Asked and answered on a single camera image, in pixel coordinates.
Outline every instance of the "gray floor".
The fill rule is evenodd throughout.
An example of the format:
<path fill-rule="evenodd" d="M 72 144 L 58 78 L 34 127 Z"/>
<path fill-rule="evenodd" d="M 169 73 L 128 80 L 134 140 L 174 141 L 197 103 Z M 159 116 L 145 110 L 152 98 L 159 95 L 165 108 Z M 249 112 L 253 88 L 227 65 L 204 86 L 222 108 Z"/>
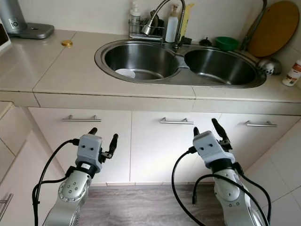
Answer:
<path fill-rule="evenodd" d="M 198 188 L 192 207 L 193 186 L 177 185 L 185 206 L 206 226 L 224 226 L 222 208 L 212 185 Z M 91 187 L 79 218 L 79 226 L 196 226 L 181 209 L 171 186 Z"/>

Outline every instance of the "round cutting board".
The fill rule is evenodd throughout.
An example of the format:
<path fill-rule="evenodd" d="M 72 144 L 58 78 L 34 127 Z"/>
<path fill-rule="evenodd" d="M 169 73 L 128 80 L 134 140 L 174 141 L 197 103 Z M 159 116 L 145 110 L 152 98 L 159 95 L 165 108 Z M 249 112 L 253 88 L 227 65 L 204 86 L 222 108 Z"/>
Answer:
<path fill-rule="evenodd" d="M 293 36 L 299 23 L 299 9 L 291 1 L 280 1 L 264 12 L 248 51 L 266 57 L 280 50 Z"/>

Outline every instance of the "green bowl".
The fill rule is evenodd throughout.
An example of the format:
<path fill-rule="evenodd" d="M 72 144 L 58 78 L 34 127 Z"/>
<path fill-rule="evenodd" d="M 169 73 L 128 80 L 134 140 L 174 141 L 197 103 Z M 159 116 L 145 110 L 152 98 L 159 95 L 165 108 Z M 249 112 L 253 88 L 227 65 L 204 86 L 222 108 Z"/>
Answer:
<path fill-rule="evenodd" d="M 238 47 L 239 42 L 230 37 L 217 37 L 215 39 L 217 48 L 223 51 L 233 51 Z"/>

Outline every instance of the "drawer handle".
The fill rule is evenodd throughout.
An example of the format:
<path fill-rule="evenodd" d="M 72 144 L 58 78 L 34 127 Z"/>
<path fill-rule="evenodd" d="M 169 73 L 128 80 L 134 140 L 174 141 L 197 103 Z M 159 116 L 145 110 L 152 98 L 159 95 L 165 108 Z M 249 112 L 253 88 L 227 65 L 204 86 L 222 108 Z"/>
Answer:
<path fill-rule="evenodd" d="M 70 114 L 67 118 L 62 119 L 62 121 L 90 121 L 90 122 L 101 122 L 101 119 L 98 119 L 96 115 L 93 115 L 90 119 L 74 119 L 73 115 Z"/>
<path fill-rule="evenodd" d="M 167 121 L 166 117 L 161 119 L 160 123 L 163 123 L 163 124 L 185 124 L 185 125 L 193 125 L 194 124 L 193 121 L 188 121 L 187 118 L 183 119 L 182 121 Z"/>
<path fill-rule="evenodd" d="M 277 127 L 277 124 L 272 124 L 270 121 L 267 121 L 265 124 L 254 124 L 250 121 L 246 122 L 246 126 L 252 126 L 252 127 Z"/>
<path fill-rule="evenodd" d="M 0 203 L 4 203 L 4 206 L 0 212 L 0 221 L 2 220 L 2 217 L 4 216 L 4 213 L 5 213 L 6 209 L 8 208 L 8 205 L 9 205 L 11 199 L 13 198 L 13 196 L 14 196 L 14 194 L 9 194 L 7 200 L 0 200 Z"/>

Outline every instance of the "stainless steel sink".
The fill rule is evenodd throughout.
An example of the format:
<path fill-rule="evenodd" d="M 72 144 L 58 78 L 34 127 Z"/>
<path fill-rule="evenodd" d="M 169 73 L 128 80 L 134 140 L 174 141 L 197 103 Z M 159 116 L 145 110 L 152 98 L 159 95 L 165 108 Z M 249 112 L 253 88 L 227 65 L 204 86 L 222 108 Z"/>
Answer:
<path fill-rule="evenodd" d="M 170 44 L 116 41 L 99 48 L 95 62 L 109 75 L 136 83 L 251 88 L 266 80 L 251 59 L 196 45 L 174 52 Z M 135 78 L 115 72 L 121 68 L 134 71 Z"/>

